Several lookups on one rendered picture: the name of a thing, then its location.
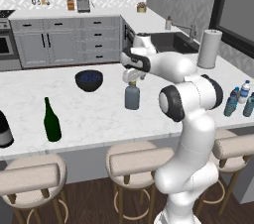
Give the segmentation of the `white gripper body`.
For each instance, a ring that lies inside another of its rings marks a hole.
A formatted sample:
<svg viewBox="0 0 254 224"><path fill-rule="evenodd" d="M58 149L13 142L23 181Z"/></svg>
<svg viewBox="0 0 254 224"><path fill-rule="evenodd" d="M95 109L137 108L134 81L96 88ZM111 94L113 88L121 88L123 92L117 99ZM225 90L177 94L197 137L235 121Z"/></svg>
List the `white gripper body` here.
<svg viewBox="0 0 254 224"><path fill-rule="evenodd" d="M139 78L144 78L146 73L144 71L129 68L123 71L122 79L126 83L130 83L132 81L136 81Z"/></svg>

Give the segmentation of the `dark blue bowl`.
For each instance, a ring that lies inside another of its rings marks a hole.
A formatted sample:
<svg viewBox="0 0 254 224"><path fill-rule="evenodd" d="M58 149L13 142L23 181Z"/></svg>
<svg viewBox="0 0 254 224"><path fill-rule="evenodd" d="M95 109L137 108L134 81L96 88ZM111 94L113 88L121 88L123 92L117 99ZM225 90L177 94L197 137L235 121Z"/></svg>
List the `dark blue bowl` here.
<svg viewBox="0 0 254 224"><path fill-rule="evenodd" d="M103 74L98 70L83 70L75 75L76 85L85 92L97 90L103 82Z"/></svg>

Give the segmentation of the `dark sink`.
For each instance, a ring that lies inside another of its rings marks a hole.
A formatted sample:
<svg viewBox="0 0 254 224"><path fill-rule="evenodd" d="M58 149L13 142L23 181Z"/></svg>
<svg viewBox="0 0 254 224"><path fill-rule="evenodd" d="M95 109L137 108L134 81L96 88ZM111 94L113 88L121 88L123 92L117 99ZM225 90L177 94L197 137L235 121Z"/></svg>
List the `dark sink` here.
<svg viewBox="0 0 254 224"><path fill-rule="evenodd" d="M199 44L190 42L190 39L181 32L176 33L153 33L151 35L152 44L159 53L177 52L181 54L196 54Z"/></svg>

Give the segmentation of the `silver tap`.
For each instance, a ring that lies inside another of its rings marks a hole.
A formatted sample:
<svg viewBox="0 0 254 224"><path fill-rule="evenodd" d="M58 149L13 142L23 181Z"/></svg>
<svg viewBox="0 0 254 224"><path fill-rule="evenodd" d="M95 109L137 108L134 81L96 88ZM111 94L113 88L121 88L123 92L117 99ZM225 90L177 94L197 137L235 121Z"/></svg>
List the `silver tap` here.
<svg viewBox="0 0 254 224"><path fill-rule="evenodd" d="M193 41L194 41L194 39L196 37L196 26L195 25L190 25L189 27L188 26L179 25L179 24L175 24L175 23L173 23L172 25L175 26L175 27L178 27L178 28L184 28L184 29L189 30L190 31L189 42L193 43Z"/></svg>

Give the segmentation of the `grey base cupboards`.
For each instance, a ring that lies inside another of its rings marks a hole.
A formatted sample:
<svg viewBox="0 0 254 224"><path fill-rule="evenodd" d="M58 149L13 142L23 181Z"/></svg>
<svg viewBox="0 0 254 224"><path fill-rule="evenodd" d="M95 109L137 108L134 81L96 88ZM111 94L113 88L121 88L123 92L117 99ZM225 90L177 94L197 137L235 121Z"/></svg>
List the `grey base cupboards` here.
<svg viewBox="0 0 254 224"><path fill-rule="evenodd" d="M12 19L23 67L117 62L128 45L121 16Z"/></svg>

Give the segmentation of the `white paper towel roll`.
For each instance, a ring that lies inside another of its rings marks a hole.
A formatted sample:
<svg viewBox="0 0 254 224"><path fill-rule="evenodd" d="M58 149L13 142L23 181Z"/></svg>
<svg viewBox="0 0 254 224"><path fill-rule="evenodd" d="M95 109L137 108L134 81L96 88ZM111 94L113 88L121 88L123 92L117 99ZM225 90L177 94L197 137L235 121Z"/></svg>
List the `white paper towel roll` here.
<svg viewBox="0 0 254 224"><path fill-rule="evenodd" d="M204 69L215 68L216 57L222 33L218 30L204 30L199 46L197 65Z"/></svg>

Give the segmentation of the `beige round stool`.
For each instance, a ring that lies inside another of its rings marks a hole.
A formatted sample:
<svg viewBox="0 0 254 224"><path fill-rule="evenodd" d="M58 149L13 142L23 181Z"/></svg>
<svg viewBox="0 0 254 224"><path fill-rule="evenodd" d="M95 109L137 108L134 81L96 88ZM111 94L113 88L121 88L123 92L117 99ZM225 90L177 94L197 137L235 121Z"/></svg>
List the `beige round stool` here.
<svg viewBox="0 0 254 224"><path fill-rule="evenodd" d="M119 224L123 220L140 220L148 217L148 224L153 223L153 209L156 195L154 175L157 168L165 164L174 155L170 147L157 148L151 142L134 142L114 145L109 148L105 157L108 176L114 184L114 208L119 216ZM147 195L149 207L140 216L125 216L123 211L123 192L139 190L140 202Z"/></svg>
<svg viewBox="0 0 254 224"><path fill-rule="evenodd" d="M58 224L66 224L66 176L65 162L57 154L17 159L0 171L0 196L13 208L19 224L30 224L32 215L42 224L39 208L50 202Z"/></svg>
<svg viewBox="0 0 254 224"><path fill-rule="evenodd" d="M199 215L205 203L219 203L218 214L223 213L240 172L247 166L252 156L254 156L254 134L237 136L228 130L220 130L216 133L210 160L215 163L219 172L231 173L232 177L227 188L224 188L221 181L219 182L222 189L219 199L207 201L204 199L205 192L199 197L194 211L195 216Z"/></svg>

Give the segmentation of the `silver coffee machine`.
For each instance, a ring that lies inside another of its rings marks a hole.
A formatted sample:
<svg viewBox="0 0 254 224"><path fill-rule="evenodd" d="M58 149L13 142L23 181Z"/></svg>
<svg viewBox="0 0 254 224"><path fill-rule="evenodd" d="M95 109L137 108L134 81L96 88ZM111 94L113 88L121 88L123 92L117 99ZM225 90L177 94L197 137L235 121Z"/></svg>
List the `silver coffee machine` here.
<svg viewBox="0 0 254 224"><path fill-rule="evenodd" d="M89 0L76 0L77 12L78 13L89 13L90 3Z"/></svg>

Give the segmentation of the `green glass bottle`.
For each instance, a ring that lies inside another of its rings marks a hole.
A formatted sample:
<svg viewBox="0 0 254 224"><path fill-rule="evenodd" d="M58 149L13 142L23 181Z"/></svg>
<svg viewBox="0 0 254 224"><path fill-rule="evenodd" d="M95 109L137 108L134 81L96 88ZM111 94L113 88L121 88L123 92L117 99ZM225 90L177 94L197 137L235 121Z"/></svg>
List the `green glass bottle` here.
<svg viewBox="0 0 254 224"><path fill-rule="evenodd" d="M46 114L44 118L44 125L48 140L50 142L57 142L62 137L62 131L58 116L54 113L50 100L48 97L45 98Z"/></svg>

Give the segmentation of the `teal plastic bottle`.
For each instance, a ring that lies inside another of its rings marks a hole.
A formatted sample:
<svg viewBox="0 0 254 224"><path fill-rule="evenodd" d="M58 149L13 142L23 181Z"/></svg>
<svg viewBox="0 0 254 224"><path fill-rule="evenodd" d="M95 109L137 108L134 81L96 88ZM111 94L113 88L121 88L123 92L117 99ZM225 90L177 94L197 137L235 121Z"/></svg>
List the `teal plastic bottle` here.
<svg viewBox="0 0 254 224"><path fill-rule="evenodd" d="M230 96L228 97L228 99L226 101L226 105L225 105L224 112L223 112L223 114L226 117L230 117L232 115L232 113L236 110L236 106L238 103L238 92L239 92L239 88L235 87L231 91Z"/></svg>
<svg viewBox="0 0 254 224"><path fill-rule="evenodd" d="M248 97L246 101L246 104L243 109L243 115L245 117L250 117L253 110L254 110L254 92Z"/></svg>

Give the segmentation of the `white plastic bottle blue label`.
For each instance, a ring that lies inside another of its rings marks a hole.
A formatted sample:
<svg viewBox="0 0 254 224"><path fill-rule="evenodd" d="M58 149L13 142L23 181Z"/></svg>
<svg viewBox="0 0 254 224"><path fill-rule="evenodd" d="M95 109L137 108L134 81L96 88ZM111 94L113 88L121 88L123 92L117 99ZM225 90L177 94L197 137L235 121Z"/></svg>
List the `white plastic bottle blue label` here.
<svg viewBox="0 0 254 224"><path fill-rule="evenodd" d="M241 86L238 96L238 102L244 104L247 100L248 94L250 91L250 81L246 80L245 83Z"/></svg>

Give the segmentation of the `black framed window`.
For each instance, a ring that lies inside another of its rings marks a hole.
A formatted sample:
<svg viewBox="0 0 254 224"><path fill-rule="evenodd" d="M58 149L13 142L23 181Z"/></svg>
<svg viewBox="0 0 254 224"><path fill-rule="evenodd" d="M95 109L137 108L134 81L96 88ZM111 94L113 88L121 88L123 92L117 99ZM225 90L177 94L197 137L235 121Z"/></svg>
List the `black framed window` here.
<svg viewBox="0 0 254 224"><path fill-rule="evenodd" d="M222 41L254 58L254 0L214 0L209 27Z"/></svg>

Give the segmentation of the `steel oven with hob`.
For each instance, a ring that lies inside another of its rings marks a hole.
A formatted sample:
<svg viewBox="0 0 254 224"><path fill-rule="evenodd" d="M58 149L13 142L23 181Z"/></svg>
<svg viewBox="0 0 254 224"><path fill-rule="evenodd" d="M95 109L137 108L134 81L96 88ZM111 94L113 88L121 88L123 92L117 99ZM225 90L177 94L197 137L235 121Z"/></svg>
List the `steel oven with hob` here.
<svg viewBox="0 0 254 224"><path fill-rule="evenodd" d="M0 10L0 71L20 70L22 68L8 19L13 13L14 10Z"/></svg>

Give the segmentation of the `black bottle with grey band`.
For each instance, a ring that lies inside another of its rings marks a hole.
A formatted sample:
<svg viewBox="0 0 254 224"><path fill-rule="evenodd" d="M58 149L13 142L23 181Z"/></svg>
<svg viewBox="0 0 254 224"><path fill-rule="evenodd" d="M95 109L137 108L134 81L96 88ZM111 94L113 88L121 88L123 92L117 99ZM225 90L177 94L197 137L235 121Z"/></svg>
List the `black bottle with grey band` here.
<svg viewBox="0 0 254 224"><path fill-rule="evenodd" d="M0 110L0 148L7 148L14 143L8 121Z"/></svg>

